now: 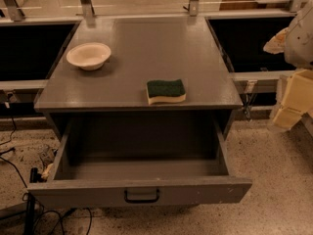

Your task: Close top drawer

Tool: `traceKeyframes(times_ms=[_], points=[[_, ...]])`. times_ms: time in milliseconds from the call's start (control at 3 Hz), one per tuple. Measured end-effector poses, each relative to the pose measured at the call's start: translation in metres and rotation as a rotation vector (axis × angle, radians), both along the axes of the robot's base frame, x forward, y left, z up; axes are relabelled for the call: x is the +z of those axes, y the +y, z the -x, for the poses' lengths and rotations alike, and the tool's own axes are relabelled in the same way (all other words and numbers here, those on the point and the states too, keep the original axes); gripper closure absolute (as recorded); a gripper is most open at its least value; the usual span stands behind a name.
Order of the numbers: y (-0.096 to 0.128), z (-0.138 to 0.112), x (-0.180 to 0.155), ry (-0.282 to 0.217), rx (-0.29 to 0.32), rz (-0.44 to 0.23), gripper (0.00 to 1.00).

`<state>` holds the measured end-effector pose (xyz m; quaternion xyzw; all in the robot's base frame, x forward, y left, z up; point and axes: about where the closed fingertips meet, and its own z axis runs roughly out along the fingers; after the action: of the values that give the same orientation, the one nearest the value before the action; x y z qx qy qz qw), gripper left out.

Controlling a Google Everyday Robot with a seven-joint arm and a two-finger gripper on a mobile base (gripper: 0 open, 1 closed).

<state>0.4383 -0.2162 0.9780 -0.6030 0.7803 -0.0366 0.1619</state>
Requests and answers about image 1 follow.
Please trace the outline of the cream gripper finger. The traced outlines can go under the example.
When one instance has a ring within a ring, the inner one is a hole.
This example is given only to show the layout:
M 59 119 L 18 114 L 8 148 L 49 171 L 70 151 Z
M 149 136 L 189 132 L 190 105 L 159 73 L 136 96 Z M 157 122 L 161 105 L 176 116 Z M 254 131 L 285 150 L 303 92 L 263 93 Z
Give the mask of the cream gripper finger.
M 285 130 L 293 128 L 302 118 L 300 112 L 295 112 L 292 109 L 274 108 L 271 113 L 273 124 Z

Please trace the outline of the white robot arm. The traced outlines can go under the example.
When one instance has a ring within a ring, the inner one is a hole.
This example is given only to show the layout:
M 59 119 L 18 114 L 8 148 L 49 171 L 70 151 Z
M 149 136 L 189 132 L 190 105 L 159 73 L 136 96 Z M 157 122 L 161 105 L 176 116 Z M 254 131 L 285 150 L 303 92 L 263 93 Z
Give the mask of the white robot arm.
M 313 0 L 296 14 L 290 25 L 273 36 L 263 47 L 270 54 L 283 53 L 285 61 L 296 67 L 288 77 L 281 77 L 277 103 L 271 112 L 272 126 L 292 129 L 304 114 L 313 109 Z

